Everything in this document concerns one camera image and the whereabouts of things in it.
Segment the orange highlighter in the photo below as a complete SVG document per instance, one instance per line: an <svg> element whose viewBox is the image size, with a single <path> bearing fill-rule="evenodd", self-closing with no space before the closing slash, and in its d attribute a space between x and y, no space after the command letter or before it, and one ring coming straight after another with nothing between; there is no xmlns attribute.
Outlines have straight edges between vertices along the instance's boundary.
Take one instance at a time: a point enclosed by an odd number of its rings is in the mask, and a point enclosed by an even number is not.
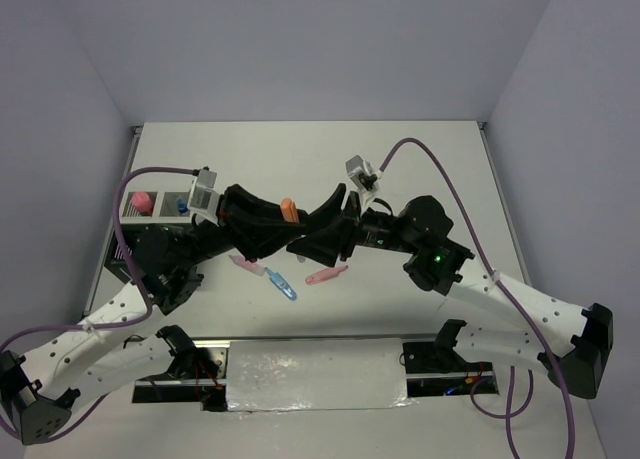
<svg viewBox="0 0 640 459"><path fill-rule="evenodd" d="M284 198L280 203L283 219L287 223L299 223L299 215L295 202L291 198Z"/></svg>

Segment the purple highlighter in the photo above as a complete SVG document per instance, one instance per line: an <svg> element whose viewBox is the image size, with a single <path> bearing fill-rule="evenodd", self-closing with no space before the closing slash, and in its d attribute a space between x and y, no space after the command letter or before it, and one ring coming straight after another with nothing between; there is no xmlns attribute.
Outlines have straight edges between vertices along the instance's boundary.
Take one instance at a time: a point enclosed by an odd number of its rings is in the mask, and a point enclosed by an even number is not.
<svg viewBox="0 0 640 459"><path fill-rule="evenodd" d="M238 267L252 273L255 274L257 276L262 277L265 272L266 272L266 268L264 266L262 266L261 264L257 263L257 262L251 262L247 259L245 259L243 256L241 255L229 255L229 259Z"/></svg>

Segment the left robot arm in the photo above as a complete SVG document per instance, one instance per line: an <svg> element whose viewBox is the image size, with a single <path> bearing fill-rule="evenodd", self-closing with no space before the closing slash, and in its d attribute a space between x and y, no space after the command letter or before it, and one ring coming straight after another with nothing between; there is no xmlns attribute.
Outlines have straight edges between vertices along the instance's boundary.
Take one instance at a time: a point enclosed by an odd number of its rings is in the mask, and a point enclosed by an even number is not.
<svg viewBox="0 0 640 459"><path fill-rule="evenodd" d="M2 428L24 445L45 444L70 431L74 412L98 405L107 394L141 378L182 378L219 368L177 325L161 320L186 303L204 277L199 264L232 249L255 262L326 224L339 200L293 221L283 208L228 187L209 214L194 209L190 225L150 224L136 235L114 228L132 275L93 314L22 355L1 350Z"/></svg>

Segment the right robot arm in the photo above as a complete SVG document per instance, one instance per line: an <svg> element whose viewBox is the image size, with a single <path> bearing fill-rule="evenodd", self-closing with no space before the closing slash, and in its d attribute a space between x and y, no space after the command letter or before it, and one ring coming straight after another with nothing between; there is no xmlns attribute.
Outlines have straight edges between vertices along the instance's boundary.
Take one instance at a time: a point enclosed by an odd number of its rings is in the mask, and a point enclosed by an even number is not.
<svg viewBox="0 0 640 459"><path fill-rule="evenodd" d="M465 362L501 362L544 374L582 399L594 399L613 347L613 313L604 305L564 302L487 267L449 239L453 227L434 197L410 200L398 215L363 210L350 193L330 222L294 240L288 251L332 267L356 247L406 253L403 270L421 290L451 296L493 314L514 331L449 319L435 340L436 362L457 370Z"/></svg>

